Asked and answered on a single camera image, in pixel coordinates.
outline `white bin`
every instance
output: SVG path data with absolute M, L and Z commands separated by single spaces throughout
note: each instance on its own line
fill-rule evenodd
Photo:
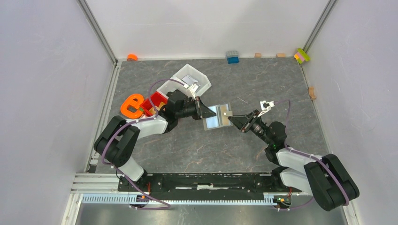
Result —
M 186 78 L 187 75 L 189 75 L 193 79 L 189 79 L 189 78 L 187 79 Z M 186 64 L 184 67 L 182 67 L 177 73 L 175 73 L 171 77 L 171 79 L 174 79 L 174 80 L 177 80 L 177 81 L 180 81 L 183 83 L 187 83 L 187 82 L 184 82 L 183 79 L 186 81 L 195 82 L 199 86 L 199 88 L 196 90 L 195 94 L 196 94 L 196 96 L 199 96 L 199 97 L 202 96 L 211 87 L 211 83 L 210 83 L 209 79 L 207 78 L 207 76 L 189 64 Z M 175 90 L 180 90 L 186 96 L 193 97 L 192 94 L 187 89 L 185 89 L 182 85 L 180 85 L 179 83 L 176 83 L 174 81 L 166 81 L 161 87 L 159 87 L 157 89 L 157 91 L 159 93 L 161 93 L 162 95 L 164 95 L 165 97 L 167 97 L 166 96 L 167 92 L 175 91 Z

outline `white side wall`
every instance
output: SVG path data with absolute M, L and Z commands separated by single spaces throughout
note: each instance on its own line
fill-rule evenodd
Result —
M 57 225 L 112 63 L 75 0 L 0 8 L 0 224 Z
M 116 57 L 275 57 L 303 47 L 328 0 L 87 0 Z
M 341 0 L 305 65 L 333 153 L 360 189 L 363 225 L 397 224 L 398 1 Z

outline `gray floor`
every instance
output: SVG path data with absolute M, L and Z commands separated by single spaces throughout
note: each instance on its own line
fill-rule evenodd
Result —
M 301 205 L 308 197 L 295 196 Z M 124 204 L 82 204 L 77 225 L 345 225 L 341 207 L 330 212 L 316 202 L 299 210 L 277 212 L 271 206 L 175 205 L 170 210 L 135 211 Z
M 289 98 L 289 145 L 313 154 L 328 153 L 302 70 L 293 58 L 241 59 L 238 64 L 227 64 L 225 59 L 123 62 L 110 118 L 121 115 L 120 106 L 129 95 L 148 97 L 154 81 L 170 78 L 187 63 L 206 74 L 212 83 L 201 97 L 205 105 L 230 103 L 238 115 L 260 109 L 261 100 Z M 287 106 L 274 107 L 262 116 L 263 120 L 284 123 Z M 254 134 L 242 134 L 236 127 L 205 131 L 202 121 L 184 118 L 168 134 L 140 139 L 133 157 L 149 173 L 268 172 L 276 166 L 267 161 L 265 146 Z M 96 172 L 114 170 L 99 164 Z

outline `red plastic container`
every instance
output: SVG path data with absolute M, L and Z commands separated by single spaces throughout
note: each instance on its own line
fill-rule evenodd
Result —
M 167 98 L 157 91 L 151 95 L 151 100 L 155 106 L 159 106 L 161 102 L 167 104 Z M 152 105 L 148 98 L 140 105 L 140 107 L 144 110 L 145 116 L 153 116 L 152 113 L 149 112 L 149 110 L 152 108 Z

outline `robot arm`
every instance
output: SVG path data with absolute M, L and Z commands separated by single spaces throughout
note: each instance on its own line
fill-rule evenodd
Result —
M 120 139 L 113 140 L 106 152 L 105 159 L 133 181 L 137 181 L 146 173 L 131 156 L 138 139 L 170 132 L 178 124 L 179 118 L 192 117 L 201 120 L 216 115 L 202 103 L 200 97 L 188 98 L 179 90 L 169 92 L 167 96 L 168 102 L 159 110 L 158 117 L 153 120 L 137 120 L 137 123 L 127 126 L 119 134 Z M 114 116 L 94 143 L 94 149 L 102 155 L 105 146 L 116 131 L 131 121 L 133 120 Z
M 254 110 L 247 115 L 230 116 L 228 119 L 242 132 L 252 131 L 263 140 L 267 159 L 280 167 L 272 171 L 275 185 L 295 187 L 314 196 L 317 203 L 326 211 L 345 204 L 345 198 L 337 184 L 325 172 L 322 165 L 314 160 L 321 160 L 337 178 L 349 200 L 359 196 L 359 190 L 340 160 L 333 154 L 326 156 L 303 156 L 292 152 L 285 145 L 287 137 L 285 125 L 272 122 L 267 126 L 260 116 L 270 110 L 273 102 L 261 102 L 262 112 Z

